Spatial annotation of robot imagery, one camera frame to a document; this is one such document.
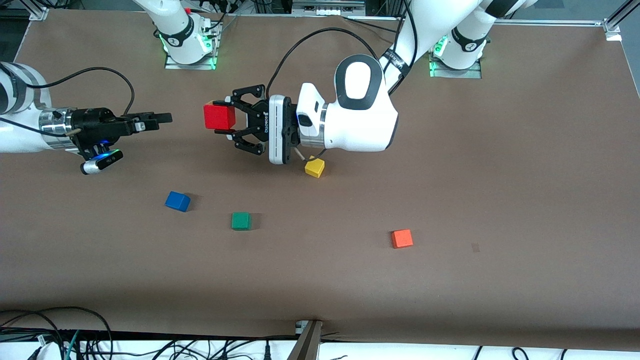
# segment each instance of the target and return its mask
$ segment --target blue cable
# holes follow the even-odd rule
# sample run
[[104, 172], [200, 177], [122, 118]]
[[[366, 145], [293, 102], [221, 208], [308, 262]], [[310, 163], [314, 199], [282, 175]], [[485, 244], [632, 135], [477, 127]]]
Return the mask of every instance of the blue cable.
[[69, 348], [67, 349], [67, 353], [65, 354], [65, 360], [71, 359], [71, 350], [74, 347], [74, 343], [76, 343], [76, 338], [78, 337], [78, 332], [80, 332], [80, 330], [76, 330], [76, 333], [74, 334], [74, 337], [71, 338], [71, 342], [69, 343]]

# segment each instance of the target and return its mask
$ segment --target blue cube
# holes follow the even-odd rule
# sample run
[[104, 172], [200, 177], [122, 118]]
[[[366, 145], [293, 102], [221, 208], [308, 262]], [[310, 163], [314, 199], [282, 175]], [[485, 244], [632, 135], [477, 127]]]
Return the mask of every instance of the blue cube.
[[187, 195], [184, 195], [183, 193], [170, 192], [169, 197], [166, 198], [166, 201], [164, 202], [164, 205], [185, 213], [190, 202], [191, 199], [189, 199]]

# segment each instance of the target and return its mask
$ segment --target orange cube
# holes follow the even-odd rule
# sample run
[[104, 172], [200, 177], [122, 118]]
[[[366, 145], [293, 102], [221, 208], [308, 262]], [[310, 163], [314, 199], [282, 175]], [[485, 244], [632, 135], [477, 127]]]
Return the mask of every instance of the orange cube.
[[411, 230], [397, 230], [391, 233], [391, 240], [394, 244], [394, 249], [401, 249], [403, 247], [409, 247], [413, 245], [413, 238], [411, 237]]

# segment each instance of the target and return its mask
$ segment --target yellow cube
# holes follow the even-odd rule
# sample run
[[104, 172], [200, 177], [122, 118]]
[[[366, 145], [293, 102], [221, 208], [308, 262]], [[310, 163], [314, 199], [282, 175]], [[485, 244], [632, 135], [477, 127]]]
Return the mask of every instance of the yellow cube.
[[320, 177], [324, 170], [324, 160], [316, 159], [314, 161], [308, 161], [305, 165], [305, 172], [313, 177]]

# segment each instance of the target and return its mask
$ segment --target green cube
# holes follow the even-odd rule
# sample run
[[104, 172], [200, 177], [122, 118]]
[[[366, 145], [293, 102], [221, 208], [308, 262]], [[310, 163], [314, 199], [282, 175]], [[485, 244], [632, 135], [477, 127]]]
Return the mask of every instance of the green cube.
[[251, 214], [233, 213], [231, 215], [231, 228], [233, 230], [251, 230]]

